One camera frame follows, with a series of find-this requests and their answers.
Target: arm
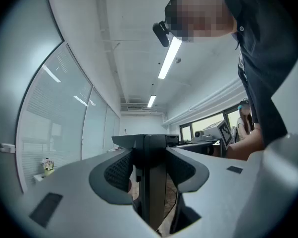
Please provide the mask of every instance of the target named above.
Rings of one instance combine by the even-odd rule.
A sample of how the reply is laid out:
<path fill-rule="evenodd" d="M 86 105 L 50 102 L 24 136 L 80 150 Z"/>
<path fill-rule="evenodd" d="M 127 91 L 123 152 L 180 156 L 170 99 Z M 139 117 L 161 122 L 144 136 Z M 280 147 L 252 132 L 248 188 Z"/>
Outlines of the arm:
<path fill-rule="evenodd" d="M 231 144 L 227 149 L 227 158 L 247 160 L 253 152 L 263 150 L 261 128 L 258 123 L 254 124 L 254 130 L 242 141 Z"/>
<path fill-rule="evenodd" d="M 238 124 L 238 127 L 237 127 L 237 130 L 238 130 L 238 133 L 240 133 L 240 135 L 243 137 L 243 138 L 246 138 L 246 137 L 249 137 L 250 135 L 248 135 L 245 131 L 245 127 L 240 123 Z"/>

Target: headset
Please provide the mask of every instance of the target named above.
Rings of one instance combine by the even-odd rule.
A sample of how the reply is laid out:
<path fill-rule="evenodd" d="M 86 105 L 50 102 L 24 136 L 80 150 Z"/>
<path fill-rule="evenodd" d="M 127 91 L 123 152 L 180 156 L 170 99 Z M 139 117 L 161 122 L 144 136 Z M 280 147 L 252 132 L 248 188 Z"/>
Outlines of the headset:
<path fill-rule="evenodd" d="M 170 45 L 170 41 L 167 37 L 167 35 L 170 33 L 170 30 L 165 26 L 165 21 L 153 24 L 152 29 L 160 40 L 161 44 L 167 48 Z"/>
<path fill-rule="evenodd" d="M 249 103 L 249 100 L 247 98 L 244 98 L 242 101 L 240 101 L 239 106 L 238 106 L 237 109 L 240 110 L 245 105 L 250 107 L 250 103 Z"/>

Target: air vent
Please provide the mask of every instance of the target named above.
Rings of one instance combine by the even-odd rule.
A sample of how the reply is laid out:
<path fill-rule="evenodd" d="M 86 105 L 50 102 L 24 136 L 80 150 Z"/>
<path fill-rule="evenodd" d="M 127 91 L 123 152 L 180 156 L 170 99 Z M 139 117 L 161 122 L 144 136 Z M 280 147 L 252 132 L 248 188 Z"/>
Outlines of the air vent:
<path fill-rule="evenodd" d="M 157 109 L 153 109 L 153 108 L 143 108 L 143 109 L 146 112 L 157 112 Z"/>
<path fill-rule="evenodd" d="M 127 107 L 127 110 L 128 111 L 139 111 L 139 110 L 143 110 L 143 107 L 140 107 L 140 106 L 129 106 Z"/>

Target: person sitting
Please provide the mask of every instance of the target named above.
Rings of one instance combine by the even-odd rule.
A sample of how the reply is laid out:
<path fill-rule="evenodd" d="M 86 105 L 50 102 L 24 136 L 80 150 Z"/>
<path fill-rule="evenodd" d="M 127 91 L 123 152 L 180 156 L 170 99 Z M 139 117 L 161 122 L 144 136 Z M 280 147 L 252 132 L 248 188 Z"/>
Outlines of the person sitting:
<path fill-rule="evenodd" d="M 237 132 L 239 141 L 245 139 L 254 130 L 252 117 L 250 114 L 250 105 L 248 101 L 241 101 L 238 106 L 240 117 L 237 120 Z"/>

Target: window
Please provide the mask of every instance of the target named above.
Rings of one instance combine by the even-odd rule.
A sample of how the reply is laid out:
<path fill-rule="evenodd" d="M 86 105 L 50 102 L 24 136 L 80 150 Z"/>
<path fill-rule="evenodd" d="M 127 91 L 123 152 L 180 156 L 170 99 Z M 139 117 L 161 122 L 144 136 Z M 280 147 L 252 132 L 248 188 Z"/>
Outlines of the window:
<path fill-rule="evenodd" d="M 193 122 L 192 128 L 193 128 L 193 136 L 196 131 L 204 130 L 206 127 L 212 125 L 213 123 L 219 122 L 224 120 L 224 116 L 222 113 Z"/>
<path fill-rule="evenodd" d="M 204 130 L 206 127 L 222 120 L 225 120 L 230 128 L 236 126 L 237 119 L 239 118 L 238 105 L 234 105 L 216 115 L 181 125 L 180 132 L 182 140 L 191 140 L 196 131 Z"/>
<path fill-rule="evenodd" d="M 238 118 L 240 117 L 240 115 L 239 115 L 239 110 L 233 111 L 233 112 L 227 114 L 227 116 L 228 116 L 228 120 L 229 120 L 230 128 L 232 128 L 232 127 L 234 127 L 234 126 L 236 127 L 236 125 L 237 125 L 237 120 L 238 120 Z"/>
<path fill-rule="evenodd" d="M 185 140 L 191 141 L 192 140 L 190 126 L 181 128 L 181 138 L 183 141 L 185 141 Z"/>

